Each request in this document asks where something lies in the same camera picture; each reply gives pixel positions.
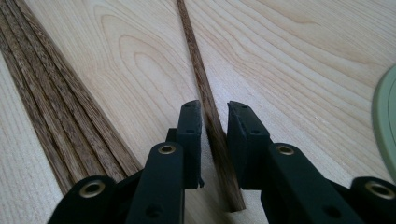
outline wooden strip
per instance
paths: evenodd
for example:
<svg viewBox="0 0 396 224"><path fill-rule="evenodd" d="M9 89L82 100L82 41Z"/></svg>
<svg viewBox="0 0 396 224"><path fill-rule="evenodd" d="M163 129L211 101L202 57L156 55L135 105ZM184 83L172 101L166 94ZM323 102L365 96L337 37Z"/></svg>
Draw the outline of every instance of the wooden strip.
<svg viewBox="0 0 396 224"><path fill-rule="evenodd" d="M88 175L140 170L24 2L0 9L1 50L62 192Z"/></svg>
<svg viewBox="0 0 396 224"><path fill-rule="evenodd" d="M3 12L0 11L0 27L4 38L7 42L7 45L12 51L13 57L15 58L15 62L18 67L21 69L21 73L23 74L24 82L26 82L26 86L30 89L28 94L32 94L32 98L35 99L35 103L39 108L41 116L46 121L48 128L50 130L51 136L55 140L57 148L60 150L60 154L65 161L67 166L67 170L73 171L71 174L71 178L73 182L79 181L81 178L87 176L87 172L81 166L81 162L78 156L75 153L69 139L67 138L64 130L60 130L61 126L60 121L55 117L55 113L52 110L48 100L46 99L44 92L41 90L41 87L38 83L36 83L33 78L33 69L30 64L27 62L25 55L23 54L20 45L18 44L15 35L12 33L9 28L6 18L3 15Z"/></svg>
<svg viewBox="0 0 396 224"><path fill-rule="evenodd" d="M45 75L48 75L45 78L51 79L53 83L56 83L55 88L69 107L69 110L81 129L82 134L87 138L88 143L90 144L95 156L103 166L106 174L112 176L117 181L122 180L125 178L126 174L120 168L119 163L116 161L113 154L111 154L106 143L103 141L96 128L94 128L90 118L85 113L76 96L73 94L73 92L71 92L70 88L65 83L64 79L59 73L59 70L56 68L49 55L47 55L47 52L44 50L44 47L35 36L32 28L29 26L29 23L23 17L14 1L7 1L7 3L15 18L18 18L19 26L25 32L26 37L35 50L36 58L43 63L40 64L40 66L45 67L47 72Z"/></svg>
<svg viewBox="0 0 396 224"><path fill-rule="evenodd" d="M184 34L189 46L192 65L197 80L197 86L201 95L201 101L205 112L205 126L209 144L212 151L213 161L219 175L221 189L231 212L245 209L244 199L238 187L236 174L227 150L226 136L221 127L219 113L216 108L215 99L207 80L201 53L195 40L189 14L184 0L177 0L178 10L183 23Z"/></svg>
<svg viewBox="0 0 396 224"><path fill-rule="evenodd" d="M23 75L18 63L15 61L14 55L6 42L3 32L0 31L0 48L4 54L7 67L10 74L12 75L15 84L17 86L18 92L20 93L21 99L26 107L27 113L31 118L33 126L39 141L42 143L44 151L49 157L49 163L52 167L57 167L53 169L55 177L59 183L59 187L63 193L66 193L72 186L73 180L70 176L70 172L67 170L67 166L62 160L62 155L58 152L56 139L52 138L49 127L46 121L41 116L41 112L35 104L35 99L30 93L27 83L23 80Z"/></svg>
<svg viewBox="0 0 396 224"><path fill-rule="evenodd" d="M137 158L130 153L129 149L126 148L119 135L114 132L111 123L102 115L99 107L91 99L91 96L85 90L83 85L78 80L78 76L72 71L70 66L65 63L62 55L54 47L50 39L41 28L40 24L35 19L35 16L30 11L29 7L22 0L15 1L19 7L24 18L28 21L29 25L33 29L36 37L41 42L47 54L58 68L61 76L65 82L75 94L76 98L83 106L88 117L91 119L94 127L97 129L99 134L108 145L108 148L120 164L120 167L127 175L132 175L142 169L141 164Z"/></svg>

